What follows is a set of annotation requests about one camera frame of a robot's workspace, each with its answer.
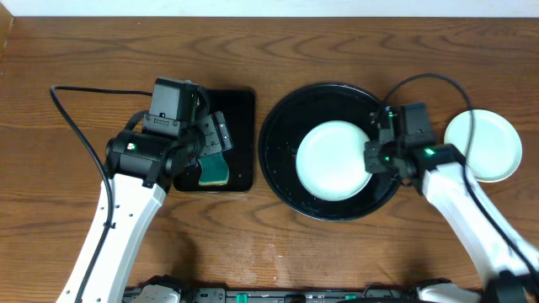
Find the pale green plate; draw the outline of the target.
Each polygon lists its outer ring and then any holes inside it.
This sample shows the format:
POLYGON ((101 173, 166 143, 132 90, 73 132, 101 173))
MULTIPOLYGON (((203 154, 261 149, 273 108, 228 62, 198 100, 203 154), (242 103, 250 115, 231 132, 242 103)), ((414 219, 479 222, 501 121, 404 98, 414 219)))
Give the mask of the pale green plate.
MULTIPOLYGON (((474 131, 468 166, 477 181, 495 183, 510 177, 520 166, 522 144, 513 125, 499 114, 485 109, 473 110, 474 131)), ((462 112, 447 126, 444 143, 465 154, 471 113, 462 112)))

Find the yellow plate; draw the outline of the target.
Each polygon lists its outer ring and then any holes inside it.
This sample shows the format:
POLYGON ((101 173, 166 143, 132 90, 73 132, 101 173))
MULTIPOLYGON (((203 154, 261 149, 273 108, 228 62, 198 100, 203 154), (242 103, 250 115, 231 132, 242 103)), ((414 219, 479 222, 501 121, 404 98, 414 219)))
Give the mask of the yellow plate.
POLYGON ((494 143, 473 145, 465 176, 482 183, 496 183, 510 177, 519 167, 521 150, 494 143))

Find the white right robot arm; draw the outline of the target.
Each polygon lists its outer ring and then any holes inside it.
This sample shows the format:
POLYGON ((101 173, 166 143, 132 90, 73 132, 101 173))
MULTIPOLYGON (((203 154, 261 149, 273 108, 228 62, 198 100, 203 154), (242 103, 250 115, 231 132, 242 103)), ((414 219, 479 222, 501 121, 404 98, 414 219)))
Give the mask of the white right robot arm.
POLYGON ((471 258, 484 291, 481 302, 525 302, 538 296, 538 250, 501 215, 468 166, 478 112, 467 111, 464 148, 439 145, 423 104, 371 113, 378 130, 365 144, 366 171, 390 173, 446 219, 471 258))

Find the green yellow sponge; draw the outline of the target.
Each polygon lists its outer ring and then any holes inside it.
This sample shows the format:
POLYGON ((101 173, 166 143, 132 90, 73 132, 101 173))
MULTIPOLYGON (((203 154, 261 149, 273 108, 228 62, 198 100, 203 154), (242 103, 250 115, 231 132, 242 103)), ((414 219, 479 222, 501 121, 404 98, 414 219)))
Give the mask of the green yellow sponge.
POLYGON ((221 153, 199 159, 201 174, 199 186, 222 186, 229 180, 230 170, 221 153))

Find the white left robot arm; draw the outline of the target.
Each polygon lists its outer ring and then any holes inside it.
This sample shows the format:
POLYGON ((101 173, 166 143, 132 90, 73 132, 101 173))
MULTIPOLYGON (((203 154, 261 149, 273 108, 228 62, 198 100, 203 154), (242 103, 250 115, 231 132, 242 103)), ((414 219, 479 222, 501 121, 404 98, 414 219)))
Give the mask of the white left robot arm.
POLYGON ((233 148, 221 111, 193 121, 134 114, 109 141, 93 221, 60 302, 120 302, 143 237, 170 189, 220 191, 233 148))

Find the light blue plate with stain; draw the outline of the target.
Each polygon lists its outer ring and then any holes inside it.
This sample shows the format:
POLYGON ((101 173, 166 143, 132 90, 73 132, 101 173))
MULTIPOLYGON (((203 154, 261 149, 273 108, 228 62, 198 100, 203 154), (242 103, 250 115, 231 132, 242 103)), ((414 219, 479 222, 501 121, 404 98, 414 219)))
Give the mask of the light blue plate with stain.
POLYGON ((331 202, 358 194, 371 179, 364 156, 369 140, 359 126, 342 120, 314 127, 296 154, 296 174, 303 188, 331 202))

